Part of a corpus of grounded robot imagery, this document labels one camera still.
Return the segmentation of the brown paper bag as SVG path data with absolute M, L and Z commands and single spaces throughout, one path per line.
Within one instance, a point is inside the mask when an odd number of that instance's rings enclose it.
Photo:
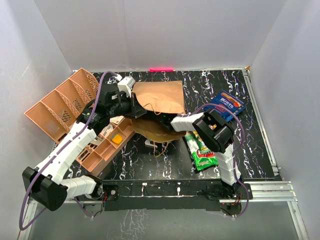
M 131 120 L 135 133 L 161 144 L 185 136 L 185 130 L 176 131 L 171 126 L 172 118 L 185 113 L 182 81 L 136 82 L 132 94 L 147 111 L 145 115 Z

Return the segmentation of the dark blue snack bag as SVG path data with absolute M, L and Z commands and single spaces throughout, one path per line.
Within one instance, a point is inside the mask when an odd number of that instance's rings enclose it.
M 246 109 L 245 104 L 241 100 L 237 99 L 226 91 L 222 91 L 221 93 L 219 93 L 211 100 L 210 103 L 219 105 L 219 107 L 214 106 L 214 108 L 227 122 L 231 121 L 234 117 L 229 112 L 222 109 L 221 106 L 228 109 L 236 116 L 238 116 L 242 111 Z

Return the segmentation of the green yellow chips bag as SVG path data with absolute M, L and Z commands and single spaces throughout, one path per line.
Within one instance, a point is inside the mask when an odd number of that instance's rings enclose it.
M 190 154 L 196 153 L 199 150 L 199 146 L 196 141 L 196 137 L 192 132 L 187 131 L 185 136 L 185 141 L 187 143 L 187 146 L 189 148 Z

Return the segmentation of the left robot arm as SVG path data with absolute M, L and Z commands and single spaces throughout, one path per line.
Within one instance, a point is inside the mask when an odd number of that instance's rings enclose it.
M 103 187 L 92 177 L 78 177 L 73 183 L 63 181 L 70 165 L 83 149 L 110 123 L 113 117 L 131 119 L 147 111 L 138 103 L 133 88 L 127 85 L 106 84 L 97 91 L 77 117 L 71 130 L 56 149 L 35 168 L 22 172 L 26 197 L 31 197 L 50 211 L 57 210 L 66 199 L 88 195 L 97 200 Z

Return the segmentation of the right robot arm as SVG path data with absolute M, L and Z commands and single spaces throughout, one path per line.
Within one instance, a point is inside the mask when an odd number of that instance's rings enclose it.
M 241 189 L 249 198 L 248 188 L 234 159 L 234 130 L 214 109 L 196 114 L 161 113 L 160 123 L 174 132 L 195 131 L 217 158 L 223 198 L 233 199 Z

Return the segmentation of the red green snack bag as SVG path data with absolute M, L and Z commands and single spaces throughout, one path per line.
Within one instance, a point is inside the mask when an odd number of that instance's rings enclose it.
M 218 165 L 218 160 L 213 152 L 200 153 L 199 150 L 193 151 L 191 153 L 191 158 L 193 159 L 197 171 Z

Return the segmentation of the card packs in organizer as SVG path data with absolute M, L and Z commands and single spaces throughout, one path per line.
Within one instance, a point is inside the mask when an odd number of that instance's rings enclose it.
M 90 142 L 91 145 L 98 146 L 115 128 L 125 119 L 124 116 L 113 117 L 100 134 Z

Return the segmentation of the yellow sticky note pad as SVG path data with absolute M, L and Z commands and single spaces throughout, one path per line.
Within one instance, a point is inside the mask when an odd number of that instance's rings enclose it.
M 122 141 L 123 141 L 123 137 L 116 133 L 112 138 L 111 138 L 111 141 L 117 145 L 119 145 Z

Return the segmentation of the orange desk organizer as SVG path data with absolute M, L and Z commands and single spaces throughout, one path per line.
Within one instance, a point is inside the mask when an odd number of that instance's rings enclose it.
M 59 144 L 85 105 L 95 98 L 98 86 L 94 75 L 81 68 L 24 114 Z M 134 133 L 131 120 L 124 118 L 98 146 L 88 144 L 76 160 L 92 175 L 98 176 Z M 120 144 L 111 141 L 115 134 L 122 136 Z

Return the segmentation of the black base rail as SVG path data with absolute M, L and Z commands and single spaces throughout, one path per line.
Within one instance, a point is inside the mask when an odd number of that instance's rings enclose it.
M 248 183 L 230 186 L 219 179 L 101 180 L 100 193 L 79 200 L 101 204 L 105 211 L 203 209 L 219 211 L 223 203 L 241 211 L 240 203 L 253 199 Z

